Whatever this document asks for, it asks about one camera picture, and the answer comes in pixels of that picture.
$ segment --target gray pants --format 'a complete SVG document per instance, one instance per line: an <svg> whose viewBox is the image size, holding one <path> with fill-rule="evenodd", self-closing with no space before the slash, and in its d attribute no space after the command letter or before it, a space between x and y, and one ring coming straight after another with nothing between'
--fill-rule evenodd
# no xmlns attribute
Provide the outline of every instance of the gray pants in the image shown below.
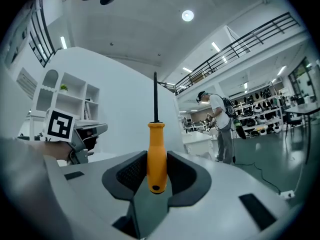
<svg viewBox="0 0 320 240"><path fill-rule="evenodd" d="M234 155L233 143L231 139L231 119L226 127L218 130L218 147L219 152L217 159L225 164L231 164Z"/></svg>

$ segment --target black rubber pad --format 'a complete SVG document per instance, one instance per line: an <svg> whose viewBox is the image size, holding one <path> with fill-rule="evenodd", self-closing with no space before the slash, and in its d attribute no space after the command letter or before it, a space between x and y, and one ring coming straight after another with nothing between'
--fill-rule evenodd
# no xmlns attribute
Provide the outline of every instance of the black rubber pad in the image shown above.
<svg viewBox="0 0 320 240"><path fill-rule="evenodd" d="M266 229L276 221L275 217L254 194L245 194L239 196L239 198L261 230Z"/></svg>
<svg viewBox="0 0 320 240"><path fill-rule="evenodd" d="M74 178L78 178L82 175L85 175L83 172L81 171L75 171L75 172L71 172L71 173L67 173L64 175L64 177L66 178L66 180L72 180Z"/></svg>

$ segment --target chair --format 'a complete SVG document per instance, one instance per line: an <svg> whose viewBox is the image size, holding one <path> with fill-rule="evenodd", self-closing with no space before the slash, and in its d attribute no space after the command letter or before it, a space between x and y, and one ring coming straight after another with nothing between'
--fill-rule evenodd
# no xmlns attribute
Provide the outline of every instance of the chair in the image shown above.
<svg viewBox="0 0 320 240"><path fill-rule="evenodd" d="M293 135L295 135L295 126L302 125L302 119L301 116L298 117L290 117L289 114L287 114L287 121L286 121L286 130L285 130L285 139L287 139L288 134L288 126L291 125L293 127Z"/></svg>

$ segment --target floor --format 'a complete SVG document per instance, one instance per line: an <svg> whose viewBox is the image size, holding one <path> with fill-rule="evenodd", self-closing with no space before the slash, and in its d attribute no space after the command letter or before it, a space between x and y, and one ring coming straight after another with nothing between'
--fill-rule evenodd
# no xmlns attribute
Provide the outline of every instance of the floor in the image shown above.
<svg viewBox="0 0 320 240"><path fill-rule="evenodd" d="M281 192L295 190L301 171L301 164L305 161L307 150L306 133L302 134L303 127L296 127L290 132L288 130L285 139L285 132L279 134L268 134L246 140L234 140L234 154L236 164L251 164L262 169L263 177L276 185ZM295 198L288 201L290 206L303 202L317 176L320 166L320 152L317 141L320 140L320 126L311 126L311 149L308 164L305 165L302 177L295 192ZM252 166L235 165L257 180L271 188L277 189L265 182L261 177L261 171Z"/></svg>
<svg viewBox="0 0 320 240"><path fill-rule="evenodd" d="M276 185L281 192L295 190L301 171L301 164L305 159L307 146L306 133L304 133L304 138L302 138L301 130L304 130L304 128L295 128L292 137L289 130L286 140L285 132L279 134L272 133L255 138L248 138L246 140L235 139L234 150L236 164L251 164L255 162L256 166L262 169L263 177ZM313 180L318 173L320 152L317 141L319 140L320 124L312 125L310 157L308 164L303 169L300 184L295 193L296 197L288 201L292 207L305 200ZM213 144L215 153L218 153L217 141L214 140ZM243 169L267 187L277 192L276 188L262 180L261 172L253 165L235 166ZM134 197L141 238L150 235L165 218L167 214L167 200L171 195L169 179L166 191L160 195L152 194L148 189L147 179L144 179Z"/></svg>

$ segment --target man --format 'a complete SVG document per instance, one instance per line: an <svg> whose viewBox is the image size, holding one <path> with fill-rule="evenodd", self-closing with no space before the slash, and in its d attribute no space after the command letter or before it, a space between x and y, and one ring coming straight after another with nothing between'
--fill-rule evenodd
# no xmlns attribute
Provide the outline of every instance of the man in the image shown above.
<svg viewBox="0 0 320 240"><path fill-rule="evenodd" d="M231 164L233 157L233 143L231 139L231 119L226 114L224 101L217 94L209 94L201 91L197 97L198 101L210 102L213 110L212 117L216 121L218 127L218 147L219 152L217 156L218 162Z"/></svg>

